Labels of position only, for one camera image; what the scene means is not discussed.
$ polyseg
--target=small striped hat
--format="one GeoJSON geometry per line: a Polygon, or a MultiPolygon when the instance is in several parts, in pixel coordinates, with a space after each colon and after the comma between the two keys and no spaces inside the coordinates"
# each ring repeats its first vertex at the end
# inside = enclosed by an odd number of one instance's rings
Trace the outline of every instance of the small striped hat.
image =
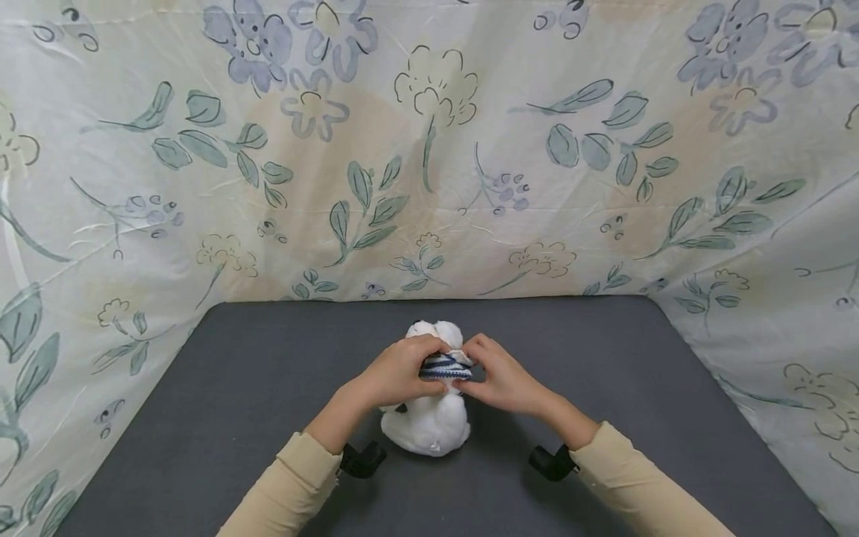
{"type": "Polygon", "coordinates": [[[418,377],[425,381],[443,379],[461,379],[470,381],[472,372],[470,366],[457,362],[449,354],[436,353],[423,361],[418,377]]]}

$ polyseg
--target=beige sleeve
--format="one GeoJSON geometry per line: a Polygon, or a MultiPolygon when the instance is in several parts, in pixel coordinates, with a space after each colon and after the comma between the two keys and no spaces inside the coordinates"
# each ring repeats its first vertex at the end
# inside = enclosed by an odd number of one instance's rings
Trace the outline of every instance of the beige sleeve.
{"type": "Polygon", "coordinates": [[[639,535],[733,535],[609,423],[570,457],[581,468],[579,478],[639,535]]]}
{"type": "Polygon", "coordinates": [[[337,484],[341,455],[295,433],[221,527],[218,537],[291,537],[337,484]]]}

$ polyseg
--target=hand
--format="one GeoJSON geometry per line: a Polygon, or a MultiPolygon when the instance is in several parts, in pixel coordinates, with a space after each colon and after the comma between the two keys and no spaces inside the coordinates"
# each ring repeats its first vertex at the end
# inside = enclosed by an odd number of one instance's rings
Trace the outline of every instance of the hand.
{"type": "Polygon", "coordinates": [[[494,339],[482,333],[469,339],[462,350],[483,366],[486,381],[455,381],[454,387],[489,406],[536,416],[553,395],[494,339]]]}
{"type": "Polygon", "coordinates": [[[444,383],[417,377],[423,360],[436,352],[450,352],[450,347],[428,334],[401,339],[386,348],[351,384],[370,408],[444,394],[448,390],[444,383]]]}

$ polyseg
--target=black bracket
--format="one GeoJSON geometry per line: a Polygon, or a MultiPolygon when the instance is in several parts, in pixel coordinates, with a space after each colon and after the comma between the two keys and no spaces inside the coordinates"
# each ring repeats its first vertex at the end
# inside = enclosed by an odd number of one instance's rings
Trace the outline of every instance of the black bracket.
{"type": "Polygon", "coordinates": [[[528,464],[553,483],[567,477],[570,472],[579,473],[579,467],[570,459],[570,448],[566,445],[558,448],[554,455],[543,446],[537,446],[528,457],[528,464]]]}
{"type": "Polygon", "coordinates": [[[387,452],[378,442],[367,444],[367,447],[361,452],[346,444],[343,448],[340,470],[355,479],[371,478],[386,458],[387,452]]]}

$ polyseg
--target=floral fabric backdrop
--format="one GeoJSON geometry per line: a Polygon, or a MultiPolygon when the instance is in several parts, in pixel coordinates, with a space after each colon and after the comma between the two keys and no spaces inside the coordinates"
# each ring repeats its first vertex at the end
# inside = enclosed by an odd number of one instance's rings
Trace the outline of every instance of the floral fabric backdrop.
{"type": "Polygon", "coordinates": [[[0,16],[0,534],[53,534],[219,302],[605,294],[859,534],[857,0],[0,16]]]}

